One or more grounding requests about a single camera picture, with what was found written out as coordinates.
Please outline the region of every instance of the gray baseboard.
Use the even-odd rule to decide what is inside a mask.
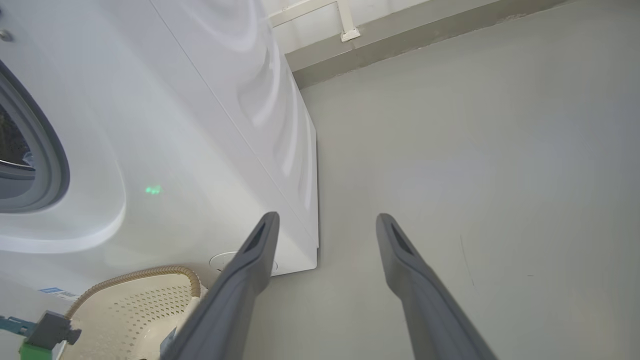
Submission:
[[[286,54],[300,89],[407,51],[576,0],[430,0]]]

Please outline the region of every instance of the label sticker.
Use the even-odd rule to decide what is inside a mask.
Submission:
[[[46,288],[46,289],[40,289],[40,291],[42,291],[43,293],[51,294],[55,297],[59,297],[61,299],[70,300],[70,301],[76,301],[80,297],[80,295],[70,293],[60,288]]]

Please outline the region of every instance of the green object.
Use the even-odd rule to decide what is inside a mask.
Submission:
[[[162,187],[160,185],[149,186],[145,192],[150,193],[151,195],[156,195],[162,192]]]
[[[20,360],[51,360],[51,350],[35,347],[27,343],[22,343],[20,347]]]

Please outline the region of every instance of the beige laundry basket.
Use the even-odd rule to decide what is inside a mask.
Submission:
[[[61,359],[160,358],[160,343],[180,329],[199,300],[196,273],[184,266],[161,266],[101,282],[85,292],[66,314],[82,329]]]

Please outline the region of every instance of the green indicator light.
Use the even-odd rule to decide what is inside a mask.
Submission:
[[[162,187],[160,185],[149,186],[147,189],[145,189],[145,192],[150,193],[151,195],[157,195],[162,192]]]

